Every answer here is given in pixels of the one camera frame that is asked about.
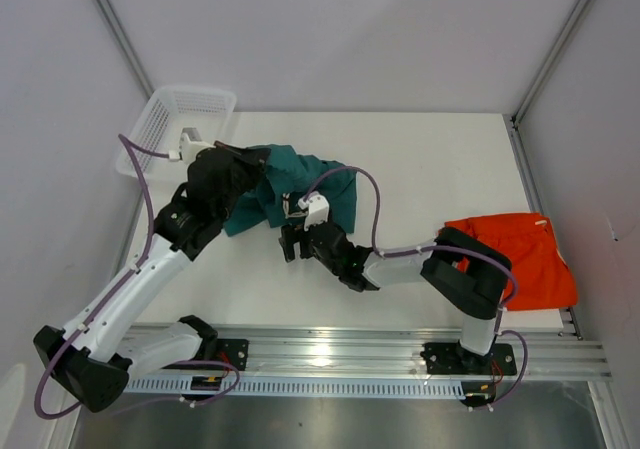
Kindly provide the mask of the orange shorts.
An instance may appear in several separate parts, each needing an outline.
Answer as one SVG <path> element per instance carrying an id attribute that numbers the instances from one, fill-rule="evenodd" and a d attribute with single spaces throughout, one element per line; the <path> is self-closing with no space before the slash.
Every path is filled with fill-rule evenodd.
<path id="1" fill-rule="evenodd" d="M 447 221 L 506 256 L 519 289 L 510 311 L 561 309 L 578 303 L 575 279 L 560 254 L 551 220 L 537 212 L 504 213 Z"/>

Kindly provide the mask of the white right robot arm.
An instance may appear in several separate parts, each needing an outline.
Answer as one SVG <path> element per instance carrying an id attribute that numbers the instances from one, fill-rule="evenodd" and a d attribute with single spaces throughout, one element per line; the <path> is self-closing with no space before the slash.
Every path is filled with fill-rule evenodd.
<path id="1" fill-rule="evenodd" d="M 314 258 L 356 292 L 378 291 L 425 282 L 463 315 L 461 336 L 453 353 L 465 372 L 477 373 L 493 358 L 493 345 L 504 305 L 517 292 L 511 261 L 453 227 L 415 249 L 374 250 L 355 245 L 336 223 L 308 228 L 285 225 L 279 244 L 286 261 Z"/>

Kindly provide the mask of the green shorts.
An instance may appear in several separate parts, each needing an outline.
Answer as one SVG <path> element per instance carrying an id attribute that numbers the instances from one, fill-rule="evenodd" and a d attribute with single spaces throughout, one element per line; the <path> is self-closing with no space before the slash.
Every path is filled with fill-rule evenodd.
<path id="1" fill-rule="evenodd" d="M 355 231 L 357 209 L 356 174 L 338 161 L 303 155 L 290 145 L 269 144 L 266 172 L 257 187 L 238 200 L 224 224 L 229 237 L 263 222 L 271 228 L 304 220 L 298 201 L 317 191 L 329 202 L 332 216 L 347 233 Z"/>

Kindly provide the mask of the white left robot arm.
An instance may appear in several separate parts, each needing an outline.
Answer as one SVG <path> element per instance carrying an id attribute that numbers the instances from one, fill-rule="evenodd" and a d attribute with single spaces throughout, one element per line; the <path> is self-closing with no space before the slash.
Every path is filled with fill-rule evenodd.
<path id="1" fill-rule="evenodd" d="M 131 380 L 168 366 L 233 370 L 216 358 L 217 331 L 193 315 L 150 336 L 124 337 L 165 286 L 222 232 L 239 199 L 262 180 L 269 155 L 267 147 L 220 142 L 199 150 L 169 202 L 148 212 L 141 253 L 62 328 L 45 325 L 38 331 L 33 343 L 45 372 L 34 408 L 41 418 L 56 417 L 42 407 L 48 380 L 97 413 L 113 404 Z"/>

